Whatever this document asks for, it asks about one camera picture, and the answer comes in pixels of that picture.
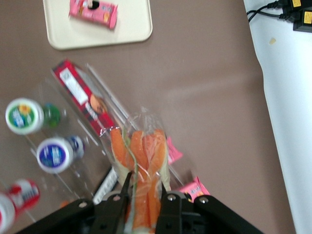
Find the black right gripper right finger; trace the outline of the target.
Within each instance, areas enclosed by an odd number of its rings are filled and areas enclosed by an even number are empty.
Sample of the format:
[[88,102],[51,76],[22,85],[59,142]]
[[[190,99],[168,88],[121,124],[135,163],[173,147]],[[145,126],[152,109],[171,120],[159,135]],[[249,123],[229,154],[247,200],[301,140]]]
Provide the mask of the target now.
[[160,214],[156,223],[156,234],[181,234],[183,203],[189,202],[180,191],[162,188]]

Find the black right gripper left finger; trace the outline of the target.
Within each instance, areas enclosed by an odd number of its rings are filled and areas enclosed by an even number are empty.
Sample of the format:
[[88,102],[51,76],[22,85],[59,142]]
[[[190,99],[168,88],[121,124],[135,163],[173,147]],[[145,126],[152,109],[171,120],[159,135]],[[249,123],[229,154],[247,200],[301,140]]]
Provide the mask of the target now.
[[129,203],[129,184],[132,172],[127,174],[121,192],[111,195],[106,201],[96,205],[98,214],[91,226],[92,234],[123,234],[125,216]]

